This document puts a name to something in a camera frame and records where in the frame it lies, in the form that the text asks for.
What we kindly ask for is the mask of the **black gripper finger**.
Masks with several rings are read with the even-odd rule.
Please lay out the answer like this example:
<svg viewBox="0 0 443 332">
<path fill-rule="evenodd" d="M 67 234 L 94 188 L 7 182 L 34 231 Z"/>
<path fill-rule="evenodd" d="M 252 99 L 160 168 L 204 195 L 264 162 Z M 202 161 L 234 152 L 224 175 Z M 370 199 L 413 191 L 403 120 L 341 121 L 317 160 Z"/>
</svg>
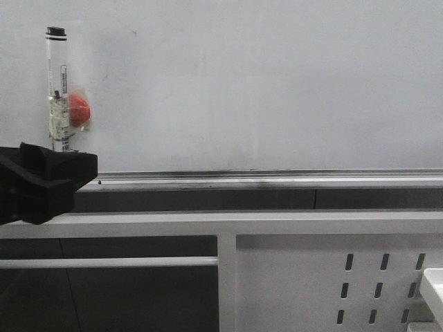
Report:
<svg viewBox="0 0 443 332">
<path fill-rule="evenodd" d="M 1 148 L 1 224 L 41 224 L 73 208 L 68 178 L 50 179 L 51 162 L 64 154 L 40 146 Z"/>
<path fill-rule="evenodd" d="M 76 190 L 98 176 L 98 156 L 78 151 L 57 152 L 22 142 L 22 165 L 47 181 L 70 180 Z"/>
</svg>

